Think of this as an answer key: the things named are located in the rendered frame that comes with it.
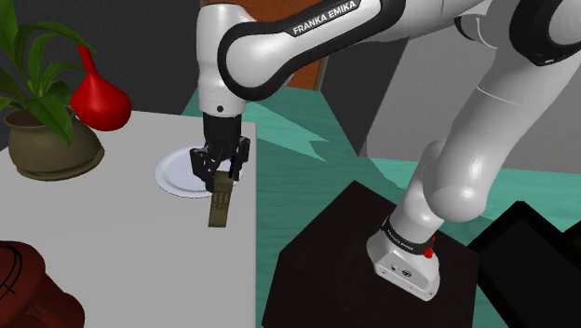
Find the white round plate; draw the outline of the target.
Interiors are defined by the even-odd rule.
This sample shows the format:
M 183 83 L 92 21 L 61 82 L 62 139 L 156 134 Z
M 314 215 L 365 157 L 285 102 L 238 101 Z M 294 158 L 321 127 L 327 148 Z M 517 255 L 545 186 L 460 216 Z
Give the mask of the white round plate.
M 209 198 L 205 183 L 193 174 L 189 151 L 185 146 L 164 155 L 155 167 L 155 181 L 171 195 L 181 198 Z

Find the black box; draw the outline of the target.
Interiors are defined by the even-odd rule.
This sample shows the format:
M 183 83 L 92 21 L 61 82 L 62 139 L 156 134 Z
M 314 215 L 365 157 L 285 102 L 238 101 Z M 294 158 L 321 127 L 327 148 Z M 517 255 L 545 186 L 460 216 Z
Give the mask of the black box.
M 581 235 L 517 201 L 468 248 L 478 285 L 508 328 L 581 328 Z

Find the red gourd-shaped vase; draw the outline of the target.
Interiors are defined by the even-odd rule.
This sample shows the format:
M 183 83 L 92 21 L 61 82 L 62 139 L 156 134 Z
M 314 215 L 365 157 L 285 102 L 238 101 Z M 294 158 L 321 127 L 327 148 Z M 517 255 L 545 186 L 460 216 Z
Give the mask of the red gourd-shaped vase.
M 71 98 L 76 116 L 94 130 L 113 131 L 123 128 L 131 116 L 129 96 L 100 76 L 89 48 L 83 45 L 77 48 L 86 73 Z

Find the olive remote control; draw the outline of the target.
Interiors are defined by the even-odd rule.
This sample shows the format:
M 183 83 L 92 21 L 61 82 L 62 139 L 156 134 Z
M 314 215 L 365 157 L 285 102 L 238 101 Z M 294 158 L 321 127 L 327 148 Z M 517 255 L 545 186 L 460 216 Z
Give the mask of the olive remote control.
M 209 210 L 209 227 L 225 228 L 234 180 L 227 171 L 217 171 Z

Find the dark red round appliance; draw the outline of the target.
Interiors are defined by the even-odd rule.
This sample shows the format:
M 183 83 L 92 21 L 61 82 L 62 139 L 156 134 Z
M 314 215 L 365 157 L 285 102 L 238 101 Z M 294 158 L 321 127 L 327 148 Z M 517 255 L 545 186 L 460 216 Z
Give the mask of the dark red round appliance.
M 0 241 L 0 328 L 84 328 L 85 311 L 31 245 Z

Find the green plant in brown pot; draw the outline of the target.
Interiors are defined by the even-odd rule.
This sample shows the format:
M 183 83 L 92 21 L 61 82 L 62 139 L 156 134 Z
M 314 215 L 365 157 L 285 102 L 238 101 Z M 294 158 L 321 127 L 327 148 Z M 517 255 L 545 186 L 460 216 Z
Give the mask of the green plant in brown pot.
M 17 172 L 37 181 L 60 181 L 94 169 L 104 148 L 92 128 L 71 105 L 72 92 L 56 76 L 75 65 L 44 64 L 46 42 L 62 36 L 93 52 L 95 48 L 70 28 L 49 21 L 17 24 L 13 0 L 0 0 L 0 49 L 16 75 L 0 67 L 0 112 L 9 127 L 7 151 Z

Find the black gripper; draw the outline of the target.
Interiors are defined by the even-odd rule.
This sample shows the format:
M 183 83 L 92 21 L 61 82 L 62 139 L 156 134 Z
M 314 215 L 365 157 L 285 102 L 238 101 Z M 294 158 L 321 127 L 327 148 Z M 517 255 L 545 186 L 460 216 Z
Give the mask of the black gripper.
M 202 117 L 205 146 L 190 149 L 189 155 L 193 174 L 213 193 L 215 160 L 230 159 L 228 176 L 237 182 L 243 164 L 249 160 L 250 139 L 241 136 L 242 115 L 221 117 L 204 113 Z

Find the dark robot stand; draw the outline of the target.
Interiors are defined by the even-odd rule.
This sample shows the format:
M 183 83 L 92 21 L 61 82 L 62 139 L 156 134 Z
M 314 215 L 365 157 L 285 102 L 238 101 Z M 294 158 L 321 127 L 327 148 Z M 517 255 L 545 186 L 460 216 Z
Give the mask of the dark robot stand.
M 440 287 L 423 301 L 379 277 L 368 238 L 394 210 L 354 181 L 280 253 L 263 328 L 472 328 L 479 256 L 437 232 Z

